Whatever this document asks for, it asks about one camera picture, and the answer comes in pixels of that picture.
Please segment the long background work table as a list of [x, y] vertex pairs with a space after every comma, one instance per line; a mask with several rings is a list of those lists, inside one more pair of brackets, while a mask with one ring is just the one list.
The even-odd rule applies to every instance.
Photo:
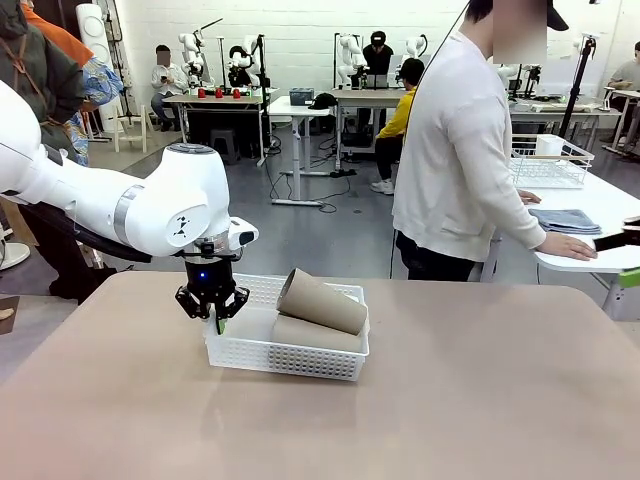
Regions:
[[[567, 104], [534, 100], [510, 100], [512, 130], [514, 134], [558, 134], [564, 120]], [[600, 101], [579, 100], [574, 106], [567, 132], [578, 135], [590, 133], [617, 124], [621, 113], [615, 108], [605, 110]]]

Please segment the figure in orange clothes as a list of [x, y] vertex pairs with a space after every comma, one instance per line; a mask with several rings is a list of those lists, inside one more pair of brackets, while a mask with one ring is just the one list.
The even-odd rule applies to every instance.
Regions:
[[66, 133], [77, 154], [77, 163], [89, 165], [89, 138], [84, 127], [84, 114], [95, 111], [119, 96], [123, 83], [114, 71], [98, 59], [94, 53], [63, 28], [56, 26], [33, 10], [31, 0], [21, 0], [27, 22], [38, 28], [43, 35], [58, 46], [82, 69], [85, 101], [82, 108], [65, 123]]

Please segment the brown cup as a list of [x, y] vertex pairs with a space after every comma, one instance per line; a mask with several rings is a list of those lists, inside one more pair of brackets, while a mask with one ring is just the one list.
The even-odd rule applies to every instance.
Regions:
[[356, 381], [369, 353], [367, 325], [358, 335], [279, 315], [268, 361], [277, 373]]
[[362, 287], [325, 283], [300, 269], [285, 280], [277, 310], [351, 335], [359, 335], [368, 318]]

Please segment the white cup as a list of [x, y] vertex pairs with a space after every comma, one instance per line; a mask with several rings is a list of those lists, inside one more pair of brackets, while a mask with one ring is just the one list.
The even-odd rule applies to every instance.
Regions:
[[554, 134], [540, 134], [536, 136], [535, 154], [537, 156], [561, 156], [565, 140]]

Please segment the grey plastic stool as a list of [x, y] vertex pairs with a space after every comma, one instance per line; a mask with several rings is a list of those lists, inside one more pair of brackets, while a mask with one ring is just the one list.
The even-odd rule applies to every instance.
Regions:
[[214, 129], [210, 132], [211, 147], [225, 164], [238, 162], [241, 158], [235, 132], [232, 129]]

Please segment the blue cloth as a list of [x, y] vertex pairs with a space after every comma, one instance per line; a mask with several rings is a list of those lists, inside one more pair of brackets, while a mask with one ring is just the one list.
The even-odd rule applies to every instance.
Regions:
[[593, 222], [582, 210], [540, 210], [530, 209], [541, 228], [547, 232], [566, 235], [600, 235], [601, 227]]

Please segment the seated person in grey top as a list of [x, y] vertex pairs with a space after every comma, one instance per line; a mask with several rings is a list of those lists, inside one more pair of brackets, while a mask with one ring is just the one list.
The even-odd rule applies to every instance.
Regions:
[[634, 46], [634, 59], [622, 64], [607, 86], [616, 90], [640, 91], [640, 41]]

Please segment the seated person in white shirt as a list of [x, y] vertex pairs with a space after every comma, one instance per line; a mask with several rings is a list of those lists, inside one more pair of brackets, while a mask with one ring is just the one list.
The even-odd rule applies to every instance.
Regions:
[[156, 65], [151, 74], [151, 85], [154, 94], [151, 98], [151, 109], [158, 117], [161, 131], [166, 132], [171, 127], [176, 131], [180, 130], [179, 109], [177, 105], [170, 104], [173, 118], [170, 118], [165, 109], [164, 100], [176, 95], [183, 95], [188, 89], [188, 81], [185, 73], [180, 67], [172, 62], [171, 50], [168, 46], [161, 44], [155, 49]]

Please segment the white perforated plastic basket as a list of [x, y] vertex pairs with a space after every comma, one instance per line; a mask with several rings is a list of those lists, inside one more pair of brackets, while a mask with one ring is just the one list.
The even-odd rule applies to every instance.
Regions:
[[285, 278], [246, 274], [236, 274], [234, 278], [250, 291], [250, 296], [239, 313], [226, 321], [222, 333], [217, 332], [214, 320], [207, 322], [204, 338], [212, 366], [345, 381], [358, 379], [369, 355], [368, 320], [357, 336], [354, 352], [307, 346], [298, 341], [278, 342], [272, 333]]

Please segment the person's right forearm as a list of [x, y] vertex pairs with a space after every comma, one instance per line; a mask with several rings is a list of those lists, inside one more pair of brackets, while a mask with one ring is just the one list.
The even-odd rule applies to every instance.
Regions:
[[529, 213], [518, 193], [488, 202], [484, 210], [498, 230], [519, 241], [528, 250], [541, 247], [547, 239], [546, 232]]

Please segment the person in white cardigan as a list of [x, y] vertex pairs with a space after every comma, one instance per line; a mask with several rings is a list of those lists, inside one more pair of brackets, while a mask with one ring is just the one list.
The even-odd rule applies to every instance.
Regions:
[[392, 208], [408, 277], [465, 282], [496, 232], [484, 205], [514, 196], [512, 126], [496, 52], [519, 52], [568, 26], [553, 0], [469, 0], [412, 101]]

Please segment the wooden top work table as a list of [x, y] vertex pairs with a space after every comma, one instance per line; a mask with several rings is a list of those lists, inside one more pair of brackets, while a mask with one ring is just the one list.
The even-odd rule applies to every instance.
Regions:
[[206, 95], [176, 95], [164, 100], [178, 106], [179, 123], [184, 143], [211, 147], [210, 132], [232, 129], [235, 132], [241, 157], [260, 160], [260, 96], [232, 95], [216, 98]]

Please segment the brown top robot table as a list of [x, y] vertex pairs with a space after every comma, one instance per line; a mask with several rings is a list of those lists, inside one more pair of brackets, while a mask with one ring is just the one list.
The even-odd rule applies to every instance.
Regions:
[[379, 112], [386, 109], [393, 109], [397, 106], [399, 100], [404, 96], [404, 91], [400, 89], [333, 89], [331, 94], [337, 101], [335, 117], [336, 117], [336, 159], [335, 171], [340, 171], [342, 167], [343, 154], [351, 155], [354, 153], [373, 154], [374, 143], [367, 148], [347, 146], [343, 147], [342, 132], [344, 126], [344, 110], [345, 109], [370, 109], [372, 111], [372, 120], [374, 130], [378, 131], [380, 127]]

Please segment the person in dark green jacket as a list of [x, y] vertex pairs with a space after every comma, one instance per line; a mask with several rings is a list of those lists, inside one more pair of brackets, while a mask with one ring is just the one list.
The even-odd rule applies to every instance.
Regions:
[[[30, 25], [21, 0], [0, 0], [0, 80], [12, 87], [31, 107], [44, 142], [78, 159], [64, 124], [84, 102], [81, 67]], [[75, 239], [39, 218], [27, 206], [17, 211], [29, 227], [37, 250], [58, 273], [49, 292], [81, 303], [116, 271], [89, 267]]]

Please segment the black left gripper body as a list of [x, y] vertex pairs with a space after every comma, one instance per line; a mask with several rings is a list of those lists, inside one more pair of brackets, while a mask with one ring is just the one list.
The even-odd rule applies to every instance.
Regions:
[[185, 261], [186, 289], [200, 303], [224, 304], [235, 291], [229, 258], [211, 260], [190, 258]]

